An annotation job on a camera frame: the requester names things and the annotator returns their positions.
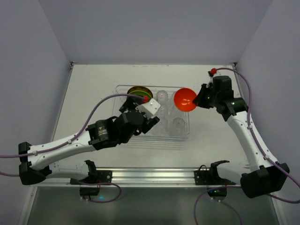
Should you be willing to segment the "orange plastic bowl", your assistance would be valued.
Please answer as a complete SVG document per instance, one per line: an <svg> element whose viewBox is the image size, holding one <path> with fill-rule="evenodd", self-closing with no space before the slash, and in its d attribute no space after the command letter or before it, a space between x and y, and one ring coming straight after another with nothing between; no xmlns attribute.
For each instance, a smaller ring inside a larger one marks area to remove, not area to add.
<svg viewBox="0 0 300 225"><path fill-rule="evenodd" d="M181 88L174 94L174 104L182 112L190 112L196 108L193 100L197 94L189 88Z"/></svg>

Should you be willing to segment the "lime green plate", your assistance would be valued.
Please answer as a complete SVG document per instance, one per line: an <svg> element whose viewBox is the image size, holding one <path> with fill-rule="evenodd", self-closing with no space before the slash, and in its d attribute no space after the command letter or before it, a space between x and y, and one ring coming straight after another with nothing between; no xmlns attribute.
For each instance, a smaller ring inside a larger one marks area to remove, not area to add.
<svg viewBox="0 0 300 225"><path fill-rule="evenodd" d="M128 94L141 96L141 97L152 98L152 95L150 93L148 93L146 91L143 91L143 90L133 90L131 92L128 92Z"/></svg>

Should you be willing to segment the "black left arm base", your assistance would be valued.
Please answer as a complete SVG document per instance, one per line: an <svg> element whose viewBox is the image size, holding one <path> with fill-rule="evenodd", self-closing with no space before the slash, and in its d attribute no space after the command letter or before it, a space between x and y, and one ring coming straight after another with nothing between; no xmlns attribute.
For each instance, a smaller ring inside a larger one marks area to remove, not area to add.
<svg viewBox="0 0 300 225"><path fill-rule="evenodd" d="M111 170L97 170L96 175L89 176L80 182L87 183L87 184L99 184L99 183L110 183L112 181L112 174ZM100 192L100 186L96 187L81 187L79 188L79 194L81 197L88 197L91 199L92 196L97 196Z"/></svg>

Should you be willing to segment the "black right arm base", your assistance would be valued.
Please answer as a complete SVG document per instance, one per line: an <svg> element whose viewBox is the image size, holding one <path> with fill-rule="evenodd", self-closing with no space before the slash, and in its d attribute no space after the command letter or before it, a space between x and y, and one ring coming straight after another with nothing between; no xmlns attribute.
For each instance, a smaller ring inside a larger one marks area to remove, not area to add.
<svg viewBox="0 0 300 225"><path fill-rule="evenodd" d="M194 171L194 180L196 185L215 185L215 186L225 186L227 181L219 177L213 177L210 169L206 165L201 165L197 170ZM208 192L211 198L223 200L227 196L227 189L218 189Z"/></svg>

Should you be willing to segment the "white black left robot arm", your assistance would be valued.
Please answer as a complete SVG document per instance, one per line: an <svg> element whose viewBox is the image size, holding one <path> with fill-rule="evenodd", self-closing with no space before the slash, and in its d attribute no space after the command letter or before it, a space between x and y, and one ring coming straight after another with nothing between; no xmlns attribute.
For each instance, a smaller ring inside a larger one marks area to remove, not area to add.
<svg viewBox="0 0 300 225"><path fill-rule="evenodd" d="M85 122L83 128L66 138L53 142L18 145L19 177L23 185L33 185L50 178L70 178L74 184L99 182L94 162L65 162L64 159L96 150L128 143L133 136L146 134L159 122L156 116L161 107L153 98L127 94L119 116Z"/></svg>

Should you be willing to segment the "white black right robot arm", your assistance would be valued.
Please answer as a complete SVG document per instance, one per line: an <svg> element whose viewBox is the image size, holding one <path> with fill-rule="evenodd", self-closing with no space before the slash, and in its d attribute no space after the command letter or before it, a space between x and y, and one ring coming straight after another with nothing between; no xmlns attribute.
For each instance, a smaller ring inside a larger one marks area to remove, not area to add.
<svg viewBox="0 0 300 225"><path fill-rule="evenodd" d="M244 194L254 198L279 191L290 172L286 163L279 163L268 150L254 123L248 105L241 97L234 97L232 80L226 75L216 76L202 84L193 100L200 108L215 108L237 136L248 160L249 169L230 165L221 160L210 165L214 179L226 179L241 186Z"/></svg>

